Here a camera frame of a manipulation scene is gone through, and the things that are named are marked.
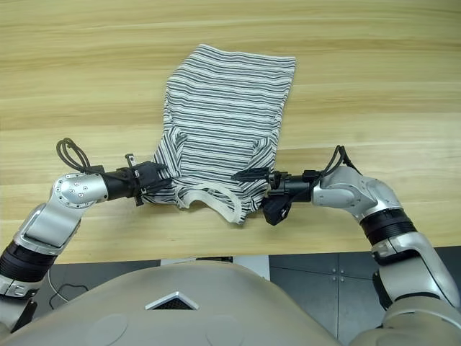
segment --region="wooden tabletop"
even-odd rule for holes
[[[151,158],[165,83],[200,43],[295,56],[278,170],[322,169],[336,144],[387,182],[436,246],[461,245],[458,0],[0,1],[1,245],[69,172],[71,137],[92,164]],[[341,210],[294,205],[244,226],[196,204],[133,200],[89,210],[59,262],[370,248]]]

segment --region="black cable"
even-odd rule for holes
[[[78,163],[72,155],[69,154],[67,149],[72,149],[72,151],[77,155],[77,157],[80,160],[80,163]],[[122,180],[123,182],[129,182],[130,180],[128,178],[120,177],[115,174],[110,174],[110,173],[105,173],[101,172],[98,169],[94,169],[91,167],[91,164],[89,163],[88,156],[86,156],[85,152],[78,147],[74,141],[72,141],[70,138],[64,138],[57,142],[56,144],[56,152],[58,153],[58,156],[65,164],[67,164],[70,168],[75,169],[76,171],[82,172],[82,173],[94,173],[94,174],[100,174],[103,177],[111,177],[117,180]]]

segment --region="silver arm segment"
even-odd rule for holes
[[[14,242],[57,256],[76,233],[82,215],[106,199],[107,188],[100,175],[66,174],[53,184],[48,202],[37,206],[19,227]]]
[[[360,222],[380,210],[402,208],[384,182],[364,177],[350,167],[338,167],[313,188],[312,204],[344,209]]]
[[[107,200],[107,195],[99,174],[72,173],[55,181],[48,202],[29,214],[8,246],[12,251],[36,254],[47,260],[46,265],[29,263],[30,275],[25,270],[24,277],[18,280],[13,275],[21,271],[17,258],[2,256],[5,262],[1,263],[0,274],[0,326],[3,324],[9,331],[15,328],[30,298],[42,285],[43,275],[77,232],[82,215],[95,203]]]
[[[460,306],[452,276],[385,183],[350,167],[339,167],[313,188],[312,202],[344,209],[364,228],[380,265],[374,279],[385,307],[408,295],[436,296]]]

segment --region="white cable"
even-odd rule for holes
[[[50,287],[51,289],[53,290],[53,292],[59,297],[61,298],[63,301],[65,301],[66,303],[69,302],[68,299],[64,298],[55,288],[55,286],[53,286],[53,284],[51,283],[51,277],[50,277],[50,271],[51,269],[48,270],[48,272],[46,273],[46,276],[48,277],[48,283],[50,284]]]

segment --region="striped fabric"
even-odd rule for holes
[[[201,200],[229,222],[258,209],[267,184],[235,182],[242,169],[273,167],[294,58],[200,45],[166,83],[164,133],[153,160],[172,186],[146,195],[188,208]]]

